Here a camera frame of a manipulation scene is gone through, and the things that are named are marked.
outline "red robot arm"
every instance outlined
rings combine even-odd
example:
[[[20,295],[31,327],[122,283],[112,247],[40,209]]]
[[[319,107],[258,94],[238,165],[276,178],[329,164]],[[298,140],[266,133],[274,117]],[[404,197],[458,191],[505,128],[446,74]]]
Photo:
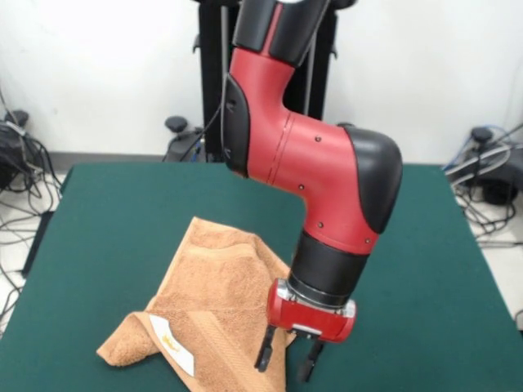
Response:
[[[321,341],[348,337],[355,317],[350,296],[400,188],[401,155],[390,138],[328,125],[283,105],[328,6],[328,0],[244,0],[224,83],[227,166],[306,204],[291,272],[270,289],[260,371],[269,362],[276,327],[315,338],[311,353],[317,354]],[[304,380],[310,371],[304,370]]]

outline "brown towel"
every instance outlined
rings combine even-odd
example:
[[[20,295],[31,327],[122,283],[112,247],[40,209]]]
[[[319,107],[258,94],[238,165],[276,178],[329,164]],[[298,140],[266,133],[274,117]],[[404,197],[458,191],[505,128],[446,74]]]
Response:
[[[191,391],[283,391],[291,337],[276,332],[266,372],[254,362],[269,287],[287,273],[258,236],[194,218],[156,296],[143,312],[129,314],[97,353],[109,365],[126,366],[161,352]],[[154,315],[168,320],[171,336],[160,338]],[[194,377],[173,359],[183,352],[177,343],[194,356]]]

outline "black stand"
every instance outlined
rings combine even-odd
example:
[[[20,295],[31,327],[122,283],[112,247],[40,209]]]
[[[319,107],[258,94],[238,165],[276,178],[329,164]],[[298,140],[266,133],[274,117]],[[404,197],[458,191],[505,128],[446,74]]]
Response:
[[[239,5],[235,0],[195,0],[199,2],[199,39],[203,89],[204,126],[209,124],[221,102],[223,75],[232,55],[232,37],[238,19]],[[331,6],[316,35],[317,39],[302,66],[296,70],[284,95],[284,104],[294,112],[321,119],[329,75],[330,55],[336,36],[336,10]],[[212,124],[205,136],[209,162],[223,162],[221,156],[220,122]]]

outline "green table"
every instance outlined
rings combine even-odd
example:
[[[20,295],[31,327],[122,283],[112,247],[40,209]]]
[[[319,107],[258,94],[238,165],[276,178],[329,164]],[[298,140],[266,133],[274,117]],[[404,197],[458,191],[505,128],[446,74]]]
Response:
[[[288,261],[304,211],[221,165],[76,167],[0,341],[0,390],[185,390],[161,355],[117,369],[95,349],[154,295],[193,216],[256,232]],[[405,168],[354,298],[351,337],[308,385],[295,375],[309,345],[288,350],[289,391],[523,390],[523,340],[436,167]]]

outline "towel label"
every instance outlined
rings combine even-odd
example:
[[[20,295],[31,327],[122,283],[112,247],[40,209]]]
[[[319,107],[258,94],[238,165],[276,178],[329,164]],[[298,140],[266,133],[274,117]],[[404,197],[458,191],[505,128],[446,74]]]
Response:
[[[150,323],[154,333],[162,344],[163,348],[171,355],[180,368],[187,374],[194,377],[194,356],[181,345],[172,335],[169,322],[165,318],[149,315]]]

